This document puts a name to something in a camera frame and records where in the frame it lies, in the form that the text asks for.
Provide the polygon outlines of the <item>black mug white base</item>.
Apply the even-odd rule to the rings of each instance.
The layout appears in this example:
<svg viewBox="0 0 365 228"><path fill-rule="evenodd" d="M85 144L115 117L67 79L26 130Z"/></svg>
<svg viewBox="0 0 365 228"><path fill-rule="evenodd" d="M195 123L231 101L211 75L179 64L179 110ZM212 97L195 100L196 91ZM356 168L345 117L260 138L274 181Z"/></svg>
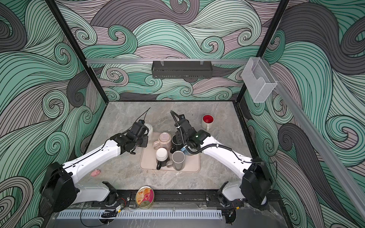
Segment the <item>black mug white base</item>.
<svg viewBox="0 0 365 228"><path fill-rule="evenodd" d="M160 170L162 167L166 167L169 162L168 151L165 148L159 148L156 150L156 169Z"/></svg>

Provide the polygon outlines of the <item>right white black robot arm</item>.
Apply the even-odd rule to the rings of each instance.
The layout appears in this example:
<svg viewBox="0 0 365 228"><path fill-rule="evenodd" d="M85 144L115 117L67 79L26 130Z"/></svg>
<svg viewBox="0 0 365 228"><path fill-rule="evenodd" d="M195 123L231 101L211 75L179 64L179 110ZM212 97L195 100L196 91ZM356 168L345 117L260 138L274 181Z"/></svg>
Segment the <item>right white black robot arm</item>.
<svg viewBox="0 0 365 228"><path fill-rule="evenodd" d="M244 156L221 144L205 130L196 131L184 115L174 111L170 113L175 122L178 143L175 151L213 157L239 177L239 181L227 181L217 191L222 206L228 207L235 200L246 202L257 209L267 204L267 194L272 187L273 178L266 161Z"/></svg>

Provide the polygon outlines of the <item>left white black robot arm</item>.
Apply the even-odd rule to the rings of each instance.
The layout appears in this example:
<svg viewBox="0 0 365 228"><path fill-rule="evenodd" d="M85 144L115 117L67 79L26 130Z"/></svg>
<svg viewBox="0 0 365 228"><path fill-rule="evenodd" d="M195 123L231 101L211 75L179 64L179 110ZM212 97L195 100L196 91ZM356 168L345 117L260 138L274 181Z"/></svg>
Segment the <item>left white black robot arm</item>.
<svg viewBox="0 0 365 228"><path fill-rule="evenodd" d="M123 153L133 154L137 147L145 148L148 133L118 133L110 137L99 148L64 164L50 164L42 181L40 193L52 212L61 212L69 206L96 201L106 206L114 206L118 199L117 190L107 181L101 185L79 185L88 173L105 162Z"/></svg>

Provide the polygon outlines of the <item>cream mug red inside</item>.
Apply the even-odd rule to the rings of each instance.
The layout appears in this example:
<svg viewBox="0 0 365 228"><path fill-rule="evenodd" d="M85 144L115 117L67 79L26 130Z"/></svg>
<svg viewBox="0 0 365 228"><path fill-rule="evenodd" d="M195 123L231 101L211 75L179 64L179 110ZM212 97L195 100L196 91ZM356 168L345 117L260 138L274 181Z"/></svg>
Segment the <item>cream mug red inside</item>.
<svg viewBox="0 0 365 228"><path fill-rule="evenodd" d="M204 115L202 117L201 126L206 131L210 131L214 123L214 117L212 115Z"/></svg>

